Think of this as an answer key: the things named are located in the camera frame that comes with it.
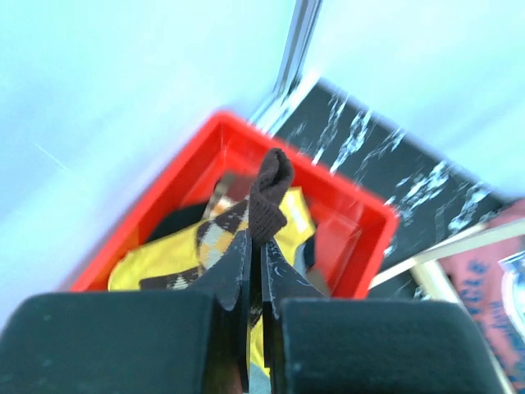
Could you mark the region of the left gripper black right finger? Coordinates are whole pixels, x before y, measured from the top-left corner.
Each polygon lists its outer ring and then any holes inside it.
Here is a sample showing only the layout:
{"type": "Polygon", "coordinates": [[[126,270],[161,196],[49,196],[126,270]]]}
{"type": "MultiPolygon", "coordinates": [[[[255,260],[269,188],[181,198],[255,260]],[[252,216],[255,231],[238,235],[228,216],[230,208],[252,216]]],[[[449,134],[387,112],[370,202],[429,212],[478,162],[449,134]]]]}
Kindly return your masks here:
{"type": "Polygon", "coordinates": [[[507,393],[467,313],[446,301],[325,297],[261,249],[264,356],[275,393],[507,393]]]}

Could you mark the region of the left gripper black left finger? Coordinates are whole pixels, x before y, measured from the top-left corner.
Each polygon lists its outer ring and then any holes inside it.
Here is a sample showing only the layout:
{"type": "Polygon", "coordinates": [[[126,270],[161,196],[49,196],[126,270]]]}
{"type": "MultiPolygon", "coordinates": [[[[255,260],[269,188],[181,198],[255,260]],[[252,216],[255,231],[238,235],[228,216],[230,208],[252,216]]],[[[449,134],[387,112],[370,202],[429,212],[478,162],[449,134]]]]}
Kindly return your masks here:
{"type": "Polygon", "coordinates": [[[251,239],[184,290],[48,293],[1,334],[4,393],[243,393],[251,239]]]}

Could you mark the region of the brown yellow argyle sock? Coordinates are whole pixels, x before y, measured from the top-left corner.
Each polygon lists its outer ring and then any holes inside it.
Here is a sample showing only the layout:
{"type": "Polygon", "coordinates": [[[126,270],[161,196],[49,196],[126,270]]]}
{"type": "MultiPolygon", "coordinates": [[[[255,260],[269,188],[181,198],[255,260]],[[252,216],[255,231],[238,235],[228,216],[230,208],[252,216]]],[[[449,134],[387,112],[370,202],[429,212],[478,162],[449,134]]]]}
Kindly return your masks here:
{"type": "Polygon", "coordinates": [[[183,290],[217,263],[239,231],[248,229],[256,245],[268,242],[287,223],[279,205],[294,179],[291,161],[282,149],[270,149],[249,194],[223,213],[199,225],[196,252],[199,265],[183,272],[139,281],[141,290],[183,290]]]}

